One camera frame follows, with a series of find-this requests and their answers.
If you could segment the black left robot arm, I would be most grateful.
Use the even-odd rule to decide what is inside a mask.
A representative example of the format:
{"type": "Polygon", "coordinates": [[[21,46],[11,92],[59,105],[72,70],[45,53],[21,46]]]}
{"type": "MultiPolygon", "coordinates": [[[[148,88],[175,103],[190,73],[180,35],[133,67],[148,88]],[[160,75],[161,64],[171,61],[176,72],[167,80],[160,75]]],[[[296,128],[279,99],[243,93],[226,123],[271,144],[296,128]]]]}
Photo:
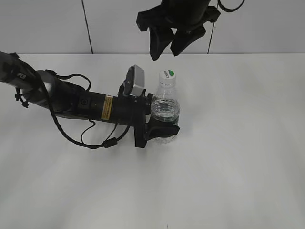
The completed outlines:
{"type": "Polygon", "coordinates": [[[107,122],[133,128],[135,145],[145,148],[149,140],[179,133],[173,121],[152,116],[153,95],[144,88],[144,71],[131,66],[117,96],[95,93],[70,82],[52,70],[34,70],[15,53],[0,54],[0,80],[15,88],[15,99],[23,107],[36,104],[49,110],[58,130],[59,118],[107,122]]]}

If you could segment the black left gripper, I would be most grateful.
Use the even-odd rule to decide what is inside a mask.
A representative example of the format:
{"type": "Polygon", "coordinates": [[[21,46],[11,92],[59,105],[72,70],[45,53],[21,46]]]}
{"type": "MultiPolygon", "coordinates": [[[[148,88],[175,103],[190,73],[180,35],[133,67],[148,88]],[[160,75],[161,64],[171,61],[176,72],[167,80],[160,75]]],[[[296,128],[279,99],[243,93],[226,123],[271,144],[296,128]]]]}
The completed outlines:
{"type": "Polygon", "coordinates": [[[125,125],[124,132],[117,137],[120,141],[125,137],[130,127],[133,127],[135,147],[145,148],[147,141],[155,138],[170,138],[179,133],[179,118],[172,121],[160,121],[150,118],[146,123],[146,116],[151,114],[151,103],[154,94],[145,92],[139,97],[124,96],[122,92],[114,99],[112,104],[112,121],[125,125]]]}

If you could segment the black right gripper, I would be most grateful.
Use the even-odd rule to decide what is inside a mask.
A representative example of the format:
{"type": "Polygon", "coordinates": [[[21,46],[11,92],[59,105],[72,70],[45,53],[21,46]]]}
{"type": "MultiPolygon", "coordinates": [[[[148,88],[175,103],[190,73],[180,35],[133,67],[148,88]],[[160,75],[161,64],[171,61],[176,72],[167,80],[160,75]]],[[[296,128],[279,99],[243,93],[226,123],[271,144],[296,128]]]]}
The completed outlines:
{"type": "Polygon", "coordinates": [[[140,31],[150,32],[150,56],[156,61],[171,43],[174,56],[203,37],[203,24],[215,22],[220,11],[209,0],[163,0],[160,5],[139,12],[136,24],[140,31]],[[174,35],[171,28],[176,28],[174,35]]]}

